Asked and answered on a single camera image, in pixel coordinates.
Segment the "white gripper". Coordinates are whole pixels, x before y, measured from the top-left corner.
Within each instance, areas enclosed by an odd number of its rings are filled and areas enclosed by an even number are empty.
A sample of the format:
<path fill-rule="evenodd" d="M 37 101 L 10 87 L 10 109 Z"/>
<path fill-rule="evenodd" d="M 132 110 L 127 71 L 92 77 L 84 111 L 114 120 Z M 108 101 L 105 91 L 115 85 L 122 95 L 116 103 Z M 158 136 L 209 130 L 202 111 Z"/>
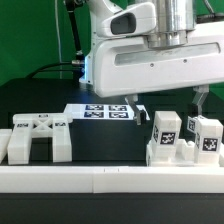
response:
<path fill-rule="evenodd" d="M 151 48 L 143 36 L 104 41 L 94 51 L 92 74 L 98 96 L 127 95 L 137 125 L 146 123 L 146 112 L 131 94 L 144 92 L 195 86 L 191 109 L 199 116 L 206 84 L 224 82 L 224 21 L 197 25 L 178 47 Z"/>

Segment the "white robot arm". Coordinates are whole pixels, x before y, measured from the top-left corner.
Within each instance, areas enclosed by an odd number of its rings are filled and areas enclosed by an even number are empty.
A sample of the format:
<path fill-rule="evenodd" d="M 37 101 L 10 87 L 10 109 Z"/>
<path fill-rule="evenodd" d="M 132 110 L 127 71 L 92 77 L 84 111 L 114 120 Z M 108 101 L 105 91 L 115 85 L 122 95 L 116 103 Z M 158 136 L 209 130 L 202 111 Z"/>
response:
<path fill-rule="evenodd" d="M 91 18 L 85 79 L 100 97 L 122 95 L 139 124 L 145 92 L 193 87 L 200 106 L 208 86 L 224 82 L 224 14 L 196 14 L 195 0 L 83 0 Z"/>

